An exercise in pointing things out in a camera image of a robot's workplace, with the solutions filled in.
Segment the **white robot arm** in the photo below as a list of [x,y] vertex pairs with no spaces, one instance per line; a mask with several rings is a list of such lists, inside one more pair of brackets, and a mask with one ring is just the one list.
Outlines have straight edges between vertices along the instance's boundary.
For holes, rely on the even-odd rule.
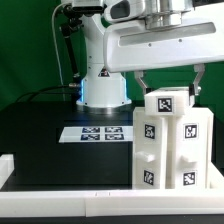
[[77,104],[116,109],[131,103],[124,72],[147,89],[144,72],[192,65],[189,93],[200,91],[205,65],[224,60],[224,0],[61,0],[70,31],[84,31],[87,74]]

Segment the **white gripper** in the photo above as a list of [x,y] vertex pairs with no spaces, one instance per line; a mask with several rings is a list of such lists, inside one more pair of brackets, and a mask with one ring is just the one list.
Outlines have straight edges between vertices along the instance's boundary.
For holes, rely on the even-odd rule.
[[224,14],[186,17],[180,26],[147,30],[143,20],[111,25],[104,35],[104,61],[110,72],[135,71],[134,77],[144,95],[151,88],[145,72],[176,66],[195,65],[196,76],[189,85],[189,106],[200,94],[199,83],[205,73],[200,63],[224,60]]

